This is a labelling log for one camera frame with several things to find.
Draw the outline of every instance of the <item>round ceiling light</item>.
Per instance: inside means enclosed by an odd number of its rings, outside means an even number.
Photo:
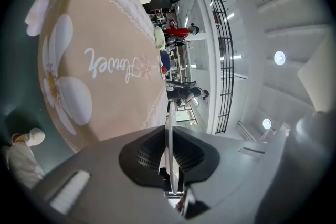
[[[262,121],[263,123],[263,127],[265,128],[265,129],[270,129],[271,127],[272,127],[272,121],[270,120],[270,119],[264,119],[263,121]]]
[[[282,51],[277,51],[274,54],[274,61],[277,65],[282,66],[286,61],[286,56]]]

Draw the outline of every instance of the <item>fluorescent light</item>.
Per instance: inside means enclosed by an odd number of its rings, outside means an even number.
[[[230,20],[233,16],[235,16],[235,14],[234,14],[234,13],[231,13],[231,14],[227,17],[227,19]]]
[[[231,59],[241,59],[242,56],[241,55],[234,55],[230,57]]]
[[[187,19],[185,20],[185,23],[184,23],[184,28],[186,28],[187,23],[188,23],[188,20],[189,20],[189,18],[188,18],[188,16],[187,16]]]
[[[265,129],[271,129],[271,127],[272,127],[272,121],[270,120],[270,119],[264,119],[263,121],[262,121],[263,123],[263,127],[265,128]]]
[[[286,61],[286,56],[282,51],[277,51],[274,54],[274,62],[279,65],[282,66]]]

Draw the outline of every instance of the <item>table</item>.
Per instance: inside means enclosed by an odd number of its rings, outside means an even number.
[[[50,0],[38,75],[48,113],[75,151],[165,124],[153,26],[139,0]]]

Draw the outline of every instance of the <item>flower petal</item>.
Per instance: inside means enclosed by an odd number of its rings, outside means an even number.
[[[61,108],[58,105],[55,105],[57,114],[59,116],[59,119],[62,121],[63,125],[65,126],[66,129],[72,134],[76,134],[75,128],[73,127],[72,123],[69,120],[69,117],[66,115],[64,112],[63,108]]]
[[[44,41],[43,41],[43,47],[42,47],[42,64],[43,64],[43,69],[45,74],[47,75],[47,71],[48,71],[48,36],[44,37]]]
[[[73,35],[73,25],[69,15],[62,14],[56,25],[56,68],[58,69],[59,62],[65,50],[68,48]]]
[[[57,83],[60,86],[62,102],[67,105],[73,120],[78,125],[87,124],[92,115],[92,98],[88,87],[73,77],[60,77]]]
[[[65,98],[63,96],[63,93],[60,91],[60,95],[61,95],[61,102],[60,105],[62,106],[62,108],[65,110],[65,112],[69,115],[70,118],[72,118],[70,110],[68,109],[67,104],[65,103]]]
[[[57,24],[54,26],[53,31],[51,33],[50,41],[49,41],[49,63],[51,64],[51,70],[58,77],[58,68],[56,67],[56,28]]]
[[[53,98],[51,97],[50,87],[49,87],[49,84],[48,84],[47,79],[44,79],[44,80],[43,80],[43,86],[44,86],[44,90],[45,90],[45,92],[46,92],[46,95],[47,95],[47,99],[48,99],[49,104],[50,104],[52,107],[54,107],[54,100],[53,100]]]

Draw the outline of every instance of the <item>white flower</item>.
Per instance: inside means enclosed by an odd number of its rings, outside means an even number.
[[[92,99],[88,87],[79,79],[59,77],[58,65],[63,53],[72,39],[72,21],[67,14],[62,14],[51,33],[49,47],[45,36],[42,49],[43,80],[48,103],[56,109],[63,125],[72,134],[76,134],[70,119],[78,125],[85,125],[92,115]]]

